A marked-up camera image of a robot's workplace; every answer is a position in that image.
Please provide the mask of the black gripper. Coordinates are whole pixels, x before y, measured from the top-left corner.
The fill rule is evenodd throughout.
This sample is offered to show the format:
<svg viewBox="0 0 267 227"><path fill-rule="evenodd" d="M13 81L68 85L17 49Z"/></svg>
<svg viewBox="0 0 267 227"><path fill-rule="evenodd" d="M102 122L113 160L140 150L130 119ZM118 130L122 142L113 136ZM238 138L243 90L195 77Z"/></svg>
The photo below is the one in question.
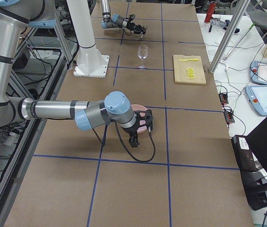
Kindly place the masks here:
<svg viewBox="0 0 267 227"><path fill-rule="evenodd" d="M146 30L148 27L146 25L137 25L132 21L128 21L126 28L130 31L133 31L134 33L137 33L139 35L144 35L146 34Z"/></svg>
<svg viewBox="0 0 267 227"><path fill-rule="evenodd" d="M123 128L123 130L129 134L129 144L131 147L139 147L138 133L139 126L131 126L129 128Z"/></svg>

